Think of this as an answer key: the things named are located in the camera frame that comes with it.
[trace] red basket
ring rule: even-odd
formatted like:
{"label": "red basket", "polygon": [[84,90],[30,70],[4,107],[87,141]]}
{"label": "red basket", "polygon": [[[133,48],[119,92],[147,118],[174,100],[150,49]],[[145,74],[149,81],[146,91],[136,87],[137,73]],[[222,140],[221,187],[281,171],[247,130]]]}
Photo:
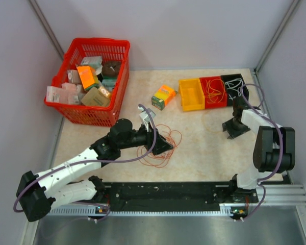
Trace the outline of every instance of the red basket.
{"label": "red basket", "polygon": [[66,105],[47,102],[62,115],[75,124],[87,124],[96,126],[113,126],[119,118],[123,96],[126,91],[129,78],[128,52],[130,43],[126,40],[114,40],[110,38],[75,38],[60,67],[58,74],[52,80],[52,86],[61,87],[68,82],[67,70],[76,69],[85,56],[102,56],[103,64],[107,61],[121,61],[119,76],[113,90],[109,107],[88,107]]}
{"label": "red basket", "polygon": [[[200,79],[200,84],[202,86],[203,93],[205,96],[205,109],[226,107],[227,94],[226,94],[224,83],[221,80],[221,77],[217,76],[217,77],[206,77],[206,78],[199,78],[199,79]],[[213,98],[211,98],[209,92],[214,91],[213,89],[220,91],[221,94],[216,95]]]}

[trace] cable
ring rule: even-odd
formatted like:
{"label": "cable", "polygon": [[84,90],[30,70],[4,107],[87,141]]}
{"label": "cable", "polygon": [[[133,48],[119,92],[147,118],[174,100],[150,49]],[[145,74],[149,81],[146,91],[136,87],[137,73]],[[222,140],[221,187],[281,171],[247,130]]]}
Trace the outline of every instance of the cable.
{"label": "cable", "polygon": [[[175,151],[175,149],[178,147],[178,145],[180,145],[181,141],[182,141],[182,137],[183,135],[181,134],[180,131],[178,130],[171,130],[171,128],[167,125],[164,125],[164,124],[159,124],[159,125],[156,125],[156,127],[158,126],[164,126],[164,127],[167,127],[169,129],[169,132],[166,132],[166,131],[162,131],[163,133],[165,133],[165,135],[163,135],[166,140],[173,145],[173,149],[166,152],[166,153],[162,153],[160,155],[157,155],[157,156],[154,156],[152,154],[152,152],[147,156],[148,159],[146,158],[143,158],[141,160],[139,160],[139,162],[145,166],[149,166],[149,167],[156,167],[156,168],[163,168],[165,167],[166,165],[168,165],[169,163],[169,160],[171,158],[171,156],[173,155],[173,152]],[[178,143],[175,142],[175,140],[173,139],[173,137],[171,136],[171,134],[173,132],[177,132],[180,134],[180,140]],[[143,151],[145,150],[145,147],[143,146],[140,146],[137,148],[137,156],[139,156],[140,154],[143,155]],[[153,164],[149,161],[149,159],[154,159],[154,160],[161,160],[162,162],[160,163],[157,163],[157,164]]]}
{"label": "cable", "polygon": [[[79,164],[83,164],[83,163],[90,163],[90,162],[103,162],[103,163],[126,163],[126,162],[134,162],[134,161],[137,161],[137,160],[139,160],[139,159],[142,159],[142,158],[146,157],[149,153],[151,153],[152,150],[153,150],[153,148],[154,148],[154,146],[155,146],[155,143],[156,143],[156,141],[157,141],[157,129],[156,129],[156,127],[155,127],[153,118],[152,118],[150,112],[148,111],[148,109],[147,109],[145,106],[143,106],[142,104],[139,104],[138,106],[141,107],[141,108],[143,108],[144,111],[147,113],[147,115],[148,115],[148,117],[149,117],[149,120],[150,120],[150,122],[152,123],[152,128],[153,128],[153,132],[154,132],[152,146],[151,146],[151,148],[150,148],[144,155],[142,155],[142,156],[140,156],[140,157],[136,157],[136,158],[134,158],[134,159],[119,160],[119,161],[112,161],[112,160],[84,160],[84,161],[79,161],[79,162],[71,163],[70,166],[75,166],[75,165],[79,165]],[[57,168],[57,169],[54,169],[54,170],[52,170],[52,171],[46,173],[45,175],[42,175],[42,176],[38,177],[36,180],[34,180],[34,181],[31,182],[28,186],[26,186],[25,189],[22,190],[21,193],[18,195],[18,197],[17,197],[17,199],[16,199],[16,201],[15,201],[15,203],[14,203],[14,207],[13,207],[14,212],[16,212],[16,213],[21,213],[21,212],[23,212],[22,209],[21,209],[21,210],[18,210],[18,209],[17,209],[17,204],[18,204],[19,200],[21,199],[21,197],[22,197],[22,196],[23,196],[23,195],[24,195],[33,185],[35,185],[36,183],[38,183],[40,180],[42,180],[42,179],[44,179],[44,178],[46,178],[46,177],[48,177],[48,176],[50,176],[50,175],[52,175],[52,174],[54,174],[54,173],[56,173],[56,172],[59,172],[59,171],[65,169],[65,168],[66,168],[65,166],[61,166],[61,167],[59,167],[59,168]]]}
{"label": "cable", "polygon": [[[262,105],[262,103],[264,102],[264,98],[265,98],[265,97],[264,97],[265,94],[264,94],[263,89],[262,89],[260,86],[258,86],[258,85],[256,85],[256,84],[253,84],[253,83],[251,83],[251,84],[243,84],[243,85],[240,87],[240,92],[241,92],[241,94],[244,94],[244,93],[243,93],[243,88],[246,87],[246,86],[254,86],[254,87],[258,88],[258,89],[261,91],[261,93],[262,93],[262,101],[261,101],[261,103],[260,103],[260,105],[259,105],[259,107],[260,107],[260,106]],[[265,196],[266,196],[266,188],[265,188],[264,185],[261,184],[261,182],[270,179],[270,178],[273,177],[273,176],[276,174],[276,172],[279,170],[280,165],[281,165],[281,162],[282,162],[283,153],[284,153],[284,146],[283,146],[283,141],[282,141],[282,133],[281,133],[280,128],[278,127],[278,125],[277,125],[273,120],[267,118],[265,115],[261,114],[257,109],[255,109],[255,108],[248,102],[248,99],[246,99],[245,96],[242,96],[242,97],[243,97],[244,101],[246,102],[246,104],[247,104],[247,105],[248,105],[248,106],[258,115],[258,116],[260,116],[260,117],[263,118],[264,120],[268,121],[269,123],[271,123],[271,124],[275,127],[276,132],[277,132],[277,134],[278,134],[278,136],[279,136],[279,146],[280,146],[280,147],[279,147],[279,159],[278,159],[278,161],[277,161],[277,164],[276,164],[276,166],[275,166],[275,169],[274,169],[274,170],[272,171],[272,173],[269,174],[267,177],[257,179],[257,182],[258,182],[257,185],[258,185],[259,187],[263,188],[263,196],[262,196],[260,202],[256,205],[255,209],[254,209],[251,213],[249,213],[248,216],[246,216],[245,218],[242,219],[242,220],[244,221],[244,220],[248,219],[249,217],[251,217],[251,216],[259,209],[259,207],[261,206],[261,204],[264,202],[264,199],[265,199]]]}

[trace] beige floor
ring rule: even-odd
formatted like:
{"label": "beige floor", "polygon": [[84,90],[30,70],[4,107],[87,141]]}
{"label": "beige floor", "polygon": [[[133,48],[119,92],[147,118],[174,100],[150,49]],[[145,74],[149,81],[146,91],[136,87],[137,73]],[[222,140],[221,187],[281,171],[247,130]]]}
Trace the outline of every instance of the beige floor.
{"label": "beige floor", "polygon": [[[255,134],[248,132],[229,140],[226,132],[212,132],[221,131],[221,124],[232,117],[232,107],[183,112],[179,95],[163,111],[150,105],[151,96],[162,84],[177,89],[179,79],[235,73],[241,73],[245,83],[253,83],[249,69],[131,71],[120,118],[130,119],[134,129],[138,129],[140,119],[137,105],[142,103],[157,114],[156,124],[166,124],[173,130],[179,130],[183,136],[182,142],[164,168],[144,166],[139,161],[110,163],[84,177],[97,175],[105,182],[228,181],[234,174],[244,171],[252,164]],[[249,87],[249,92],[249,101],[258,105],[256,90]],[[55,166],[82,152],[108,131],[106,127],[76,125],[65,120]],[[176,133],[173,136],[175,140],[179,139]],[[122,150],[120,159],[135,158],[136,150]],[[276,175],[272,179],[282,180],[282,176]]]}

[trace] plastic basket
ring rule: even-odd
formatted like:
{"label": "plastic basket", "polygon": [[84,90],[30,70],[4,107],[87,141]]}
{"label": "plastic basket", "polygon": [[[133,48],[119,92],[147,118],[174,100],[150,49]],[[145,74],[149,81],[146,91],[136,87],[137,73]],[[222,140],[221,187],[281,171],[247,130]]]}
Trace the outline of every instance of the plastic basket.
{"label": "plastic basket", "polygon": [[204,110],[204,93],[199,78],[179,80],[183,111]]}
{"label": "plastic basket", "polygon": [[[226,107],[227,93],[221,77],[216,76],[199,79],[205,96],[205,109]],[[212,94],[216,91],[219,91],[221,94],[212,97]]]}
{"label": "plastic basket", "polygon": [[112,94],[109,107],[87,107],[47,102],[47,106],[54,107],[68,120],[75,124],[96,126],[113,126],[119,118],[124,93],[129,78],[128,53],[130,43],[126,40],[110,38],[76,38],[72,41],[58,74],[52,80],[52,86],[61,87],[68,82],[67,70],[76,69],[86,56],[102,56],[103,64],[107,61],[121,61],[119,76]]}

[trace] yellow box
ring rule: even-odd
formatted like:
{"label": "yellow box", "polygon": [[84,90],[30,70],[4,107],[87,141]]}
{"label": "yellow box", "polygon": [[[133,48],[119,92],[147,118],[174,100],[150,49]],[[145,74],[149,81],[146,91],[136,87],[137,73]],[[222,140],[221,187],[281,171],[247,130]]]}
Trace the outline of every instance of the yellow box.
{"label": "yellow box", "polygon": [[90,66],[78,66],[78,74],[80,75],[83,88],[85,91],[90,90],[92,87],[99,87],[98,79],[95,70]]}
{"label": "yellow box", "polygon": [[205,97],[199,78],[179,80],[183,111],[205,109]]}
{"label": "yellow box", "polygon": [[163,110],[169,102],[176,96],[177,92],[167,85],[162,85],[161,88],[152,96],[152,105]]}

